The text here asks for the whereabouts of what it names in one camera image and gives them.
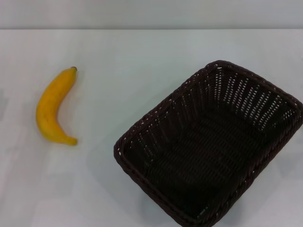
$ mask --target white table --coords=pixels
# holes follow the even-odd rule
[[[0,226],[177,227],[113,157],[118,138],[207,63],[239,64],[303,100],[303,30],[0,31]],[[61,70],[78,80],[44,140],[35,107]],[[216,227],[301,227],[303,131]]]

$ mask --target banana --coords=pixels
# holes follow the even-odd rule
[[[57,122],[62,100],[76,80],[77,68],[63,70],[45,89],[36,109],[36,122],[41,134],[52,142],[76,145],[77,139],[67,136]]]

